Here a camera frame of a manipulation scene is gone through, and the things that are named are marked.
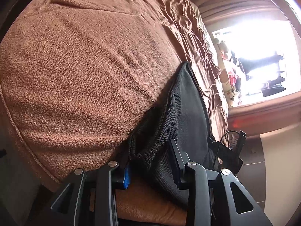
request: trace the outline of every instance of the curtain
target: curtain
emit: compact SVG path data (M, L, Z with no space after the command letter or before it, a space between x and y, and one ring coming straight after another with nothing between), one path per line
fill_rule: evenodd
M248 136L278 130L301 121L301 91L250 105L229 108L229 130Z
M283 13L270 0L190 0L200 10L206 26L225 19L280 17Z

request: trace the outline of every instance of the brown blanket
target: brown blanket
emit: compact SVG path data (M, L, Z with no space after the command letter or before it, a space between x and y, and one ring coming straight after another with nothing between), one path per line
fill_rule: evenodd
M160 104L185 60L219 139L227 128L220 70L188 0L34 0L0 45L2 126L55 190L72 170L106 163L147 109ZM141 188L154 198L155 191ZM163 199L170 208L161 210L165 221L129 209L122 198L132 197L117 194L123 218L185 223L185 212Z

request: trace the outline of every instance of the wall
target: wall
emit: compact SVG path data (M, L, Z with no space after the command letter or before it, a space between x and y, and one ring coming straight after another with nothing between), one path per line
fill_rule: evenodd
M260 135L266 170L264 212L284 226L301 202L301 124Z

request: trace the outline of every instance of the wrinkled satin sheet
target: wrinkled satin sheet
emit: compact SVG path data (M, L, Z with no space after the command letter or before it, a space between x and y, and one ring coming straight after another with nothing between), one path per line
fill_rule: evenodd
M1 124L46 187L105 164L186 60L222 136L220 69L197 17L188 0L33 0L19 15L0 45Z

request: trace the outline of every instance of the black cable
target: black cable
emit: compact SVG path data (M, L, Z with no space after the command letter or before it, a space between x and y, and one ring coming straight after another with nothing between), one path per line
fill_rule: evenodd
M223 134L223 136L221 137L221 140L219 141L219 147L221 146L221 143L222 143L223 138L224 138L228 133L237 133L237 134L239 135L239 132L237 132L237 131L227 131L227 132L225 132L225 133ZM214 157L212 170L214 170L214 165L215 165L215 162L216 162L217 154L219 153L219 147L218 147L217 152L216 152L216 155L215 155L215 157Z

